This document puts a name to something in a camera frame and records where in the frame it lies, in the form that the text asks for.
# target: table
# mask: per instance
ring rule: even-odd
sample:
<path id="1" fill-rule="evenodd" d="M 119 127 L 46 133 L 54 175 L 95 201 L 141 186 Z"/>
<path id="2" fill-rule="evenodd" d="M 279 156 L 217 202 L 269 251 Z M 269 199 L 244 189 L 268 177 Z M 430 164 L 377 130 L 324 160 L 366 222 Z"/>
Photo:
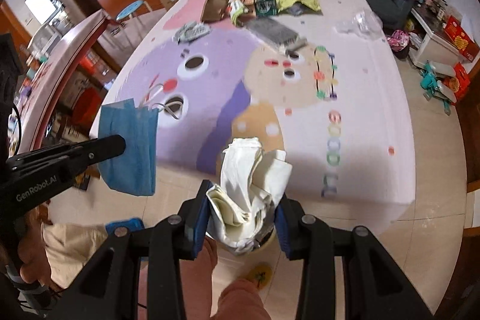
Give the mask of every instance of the table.
<path id="1" fill-rule="evenodd" d="M 104 10 L 95 12 L 65 34 L 52 50 L 49 60 L 40 66 L 21 113 L 22 140 L 19 153 L 41 147 L 46 126 L 63 88 L 80 60 L 110 23 L 113 21 L 109 20 Z M 104 60 L 115 72 L 119 72 L 117 64 L 112 64 L 106 58 Z"/>
<path id="2" fill-rule="evenodd" d="M 199 20 L 204 2 L 179 0 L 165 14 L 104 104 L 183 102 L 171 107 L 179 120 L 159 114 L 159 164 L 218 172 L 233 137 L 257 136 L 267 151 L 286 151 L 291 197 L 348 202 L 352 218 L 377 232 L 397 219 L 415 199 L 413 133 L 397 65 L 384 37 L 367 41 L 333 29 L 367 2 L 319 0 L 320 16 L 276 17 L 309 42 L 289 58 L 228 19 L 193 43 L 174 43 L 173 33 Z"/>
<path id="3" fill-rule="evenodd" d="M 443 30 L 442 23 L 425 5 L 414 7 L 411 14 L 425 30 L 425 38 L 420 48 L 416 50 L 411 47 L 409 50 L 410 58 L 417 67 L 424 68 L 427 60 L 448 64 L 452 67 L 458 62 L 462 63 L 462 56 L 450 42 Z"/>

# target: red box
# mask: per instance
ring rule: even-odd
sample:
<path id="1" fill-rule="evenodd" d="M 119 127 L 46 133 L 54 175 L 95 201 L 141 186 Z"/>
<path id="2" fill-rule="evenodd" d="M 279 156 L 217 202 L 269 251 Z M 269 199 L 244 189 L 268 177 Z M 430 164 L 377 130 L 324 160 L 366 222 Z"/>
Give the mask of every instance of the red box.
<path id="1" fill-rule="evenodd" d="M 453 41 L 453 45 L 458 51 L 470 62 L 475 59 L 475 56 L 480 52 L 480 47 L 474 43 L 468 34 L 460 26 L 460 22 L 451 16 L 448 19 L 447 26 L 445 26 L 445 33 Z"/>

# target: metal bolt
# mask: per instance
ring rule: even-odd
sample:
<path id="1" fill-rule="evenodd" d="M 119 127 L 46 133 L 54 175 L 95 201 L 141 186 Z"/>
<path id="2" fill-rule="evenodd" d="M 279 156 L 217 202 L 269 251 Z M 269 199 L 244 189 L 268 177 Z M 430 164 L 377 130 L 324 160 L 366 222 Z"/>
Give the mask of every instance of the metal bolt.
<path id="1" fill-rule="evenodd" d="M 368 236 L 368 229 L 365 228 L 364 226 L 358 226 L 357 228 L 355 228 L 355 233 L 358 235 L 358 236 Z"/>
<path id="2" fill-rule="evenodd" d="M 301 217 L 302 223 L 308 224 L 308 225 L 313 224 L 315 220 L 316 220 L 315 216 L 312 216 L 311 214 L 304 214 Z"/>
<path id="3" fill-rule="evenodd" d="M 176 226 L 181 223 L 182 218 L 178 214 L 172 214 L 167 220 L 171 226 Z"/>
<path id="4" fill-rule="evenodd" d="M 115 236 L 117 236 L 117 238 L 123 238 L 123 236 L 125 236 L 126 234 L 128 234 L 127 227 L 119 226 L 115 229 Z"/>

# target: beige cloth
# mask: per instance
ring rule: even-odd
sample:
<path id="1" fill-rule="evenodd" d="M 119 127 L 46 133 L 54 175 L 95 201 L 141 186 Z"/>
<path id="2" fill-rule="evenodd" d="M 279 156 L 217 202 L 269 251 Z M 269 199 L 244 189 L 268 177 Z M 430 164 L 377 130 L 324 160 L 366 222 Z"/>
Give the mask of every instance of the beige cloth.
<path id="1" fill-rule="evenodd" d="M 52 281 L 62 289 L 67 288 L 107 237 L 105 226 L 44 226 L 43 240 Z"/>

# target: white tissue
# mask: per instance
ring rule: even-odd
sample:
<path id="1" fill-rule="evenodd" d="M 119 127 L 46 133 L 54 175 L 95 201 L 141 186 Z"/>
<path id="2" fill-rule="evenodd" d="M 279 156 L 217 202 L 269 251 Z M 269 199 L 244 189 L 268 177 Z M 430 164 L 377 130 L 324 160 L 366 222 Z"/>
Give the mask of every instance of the white tissue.
<path id="1" fill-rule="evenodd" d="M 224 153 L 220 186 L 206 193 L 212 211 L 207 230 L 239 255 L 270 231 L 292 166 L 285 151 L 264 153 L 257 138 L 234 139 Z"/>

